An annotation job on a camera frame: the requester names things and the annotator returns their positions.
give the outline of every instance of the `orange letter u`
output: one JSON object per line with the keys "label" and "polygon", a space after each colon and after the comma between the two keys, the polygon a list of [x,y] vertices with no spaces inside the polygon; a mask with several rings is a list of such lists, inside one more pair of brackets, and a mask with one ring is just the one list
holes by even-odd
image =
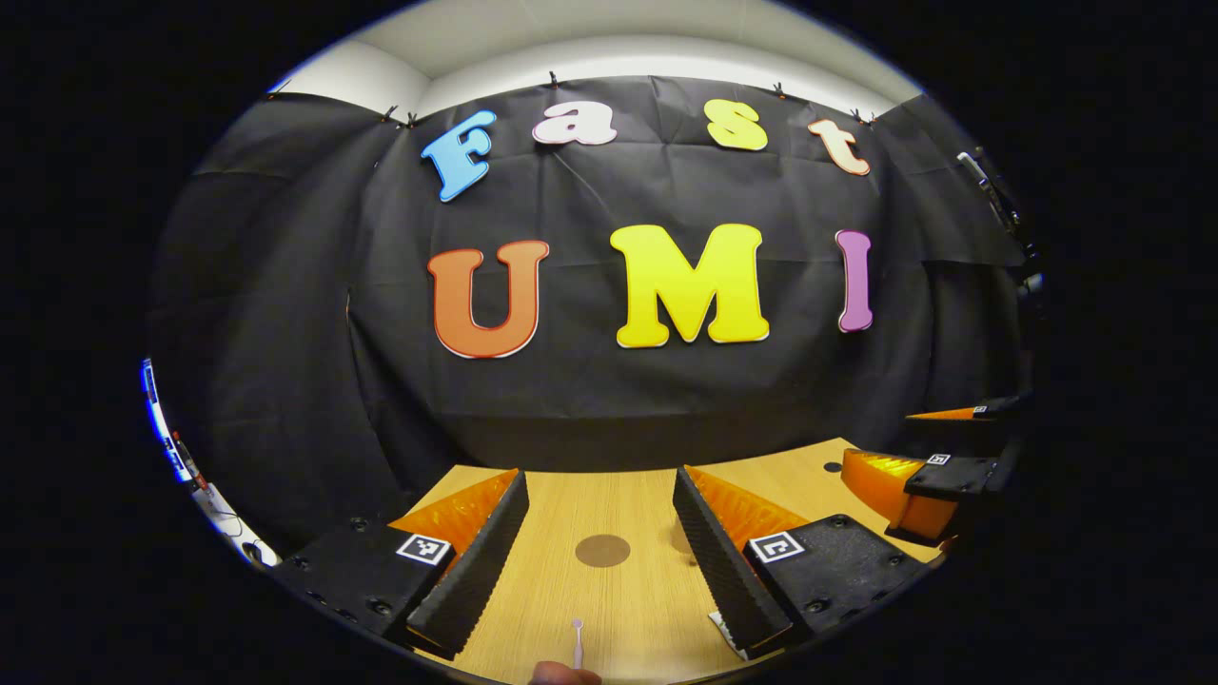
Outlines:
{"label": "orange letter u", "polygon": [[474,322],[474,269],[477,250],[441,252],[428,262],[435,277],[436,336],[449,352],[465,358],[507,357],[519,352],[537,332],[537,264],[549,255],[541,240],[520,240],[499,247],[508,264],[508,318],[495,328]]}

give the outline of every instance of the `small white stick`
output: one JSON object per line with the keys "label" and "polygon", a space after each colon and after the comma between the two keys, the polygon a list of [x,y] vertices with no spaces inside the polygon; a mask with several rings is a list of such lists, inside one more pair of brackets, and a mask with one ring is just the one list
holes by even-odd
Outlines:
{"label": "small white stick", "polygon": [[575,626],[575,668],[583,668],[583,641],[581,635],[583,622],[575,619],[571,622],[571,625]]}

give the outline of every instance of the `white wall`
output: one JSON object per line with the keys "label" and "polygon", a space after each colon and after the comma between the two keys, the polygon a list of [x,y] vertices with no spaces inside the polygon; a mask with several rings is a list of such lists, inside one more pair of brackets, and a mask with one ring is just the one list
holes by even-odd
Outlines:
{"label": "white wall", "polygon": [[431,82],[397,57],[356,40],[337,43],[287,76],[281,93],[311,93],[343,100],[376,112],[398,108],[393,118],[406,121]]}
{"label": "white wall", "polygon": [[582,38],[527,48],[471,65],[431,82],[418,104],[429,115],[466,100],[549,83],[607,76],[672,76],[727,80],[771,89],[864,116],[894,102],[826,69],[733,43],[676,35]]}

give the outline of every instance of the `brown circle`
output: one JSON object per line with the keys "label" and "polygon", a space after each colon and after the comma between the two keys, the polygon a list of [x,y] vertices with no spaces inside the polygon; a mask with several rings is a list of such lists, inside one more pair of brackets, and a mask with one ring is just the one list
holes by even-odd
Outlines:
{"label": "brown circle", "polygon": [[593,535],[575,546],[575,558],[597,568],[618,566],[628,556],[630,542],[616,535]]}

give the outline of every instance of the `human hand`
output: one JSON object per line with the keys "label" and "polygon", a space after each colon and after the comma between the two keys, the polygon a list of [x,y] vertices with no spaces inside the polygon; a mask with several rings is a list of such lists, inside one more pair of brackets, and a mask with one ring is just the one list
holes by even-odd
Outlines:
{"label": "human hand", "polygon": [[529,685],[600,685],[600,676],[586,668],[571,668],[554,661],[540,661]]}

